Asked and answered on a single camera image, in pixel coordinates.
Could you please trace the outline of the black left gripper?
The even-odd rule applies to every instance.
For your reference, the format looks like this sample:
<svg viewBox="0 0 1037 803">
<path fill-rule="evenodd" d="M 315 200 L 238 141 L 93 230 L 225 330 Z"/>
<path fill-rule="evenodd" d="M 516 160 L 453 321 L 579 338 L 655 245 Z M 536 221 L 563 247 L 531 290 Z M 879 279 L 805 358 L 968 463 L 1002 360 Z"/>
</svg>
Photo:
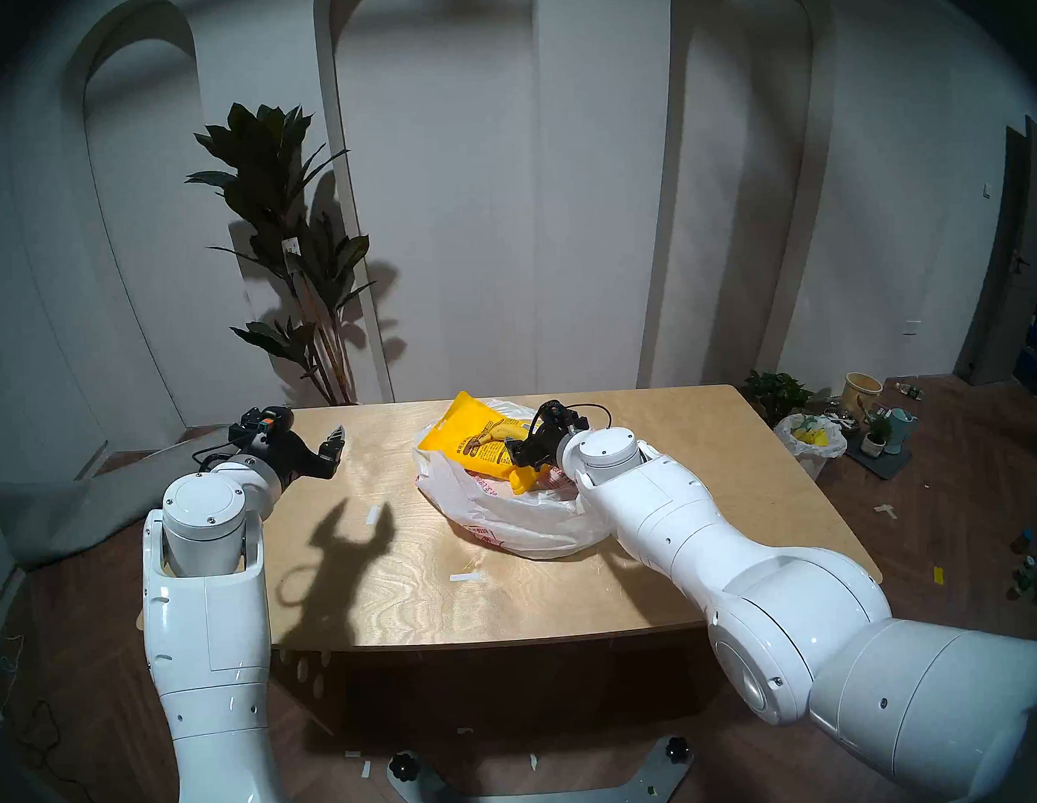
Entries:
<svg viewBox="0 0 1037 803">
<path fill-rule="evenodd" d="M 343 425 L 337 425 L 327 435 L 318 453 L 311 452 L 296 433 L 274 431 L 242 437 L 241 453 L 267 463 L 285 490 L 301 477 L 332 480 L 341 463 L 345 444 Z"/>
</svg>

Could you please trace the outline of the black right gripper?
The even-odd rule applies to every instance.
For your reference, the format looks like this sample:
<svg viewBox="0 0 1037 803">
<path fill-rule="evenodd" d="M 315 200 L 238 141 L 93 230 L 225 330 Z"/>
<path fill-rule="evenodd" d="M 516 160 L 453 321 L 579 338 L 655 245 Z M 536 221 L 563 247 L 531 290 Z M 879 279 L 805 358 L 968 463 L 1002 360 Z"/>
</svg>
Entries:
<svg viewBox="0 0 1037 803">
<path fill-rule="evenodd" d="M 544 465 L 562 468 L 564 444 L 579 432 L 589 431 L 590 422 L 563 403 L 541 404 L 536 411 L 529 436 L 523 440 L 504 439 L 505 449 L 518 469 L 540 469 Z"/>
</svg>

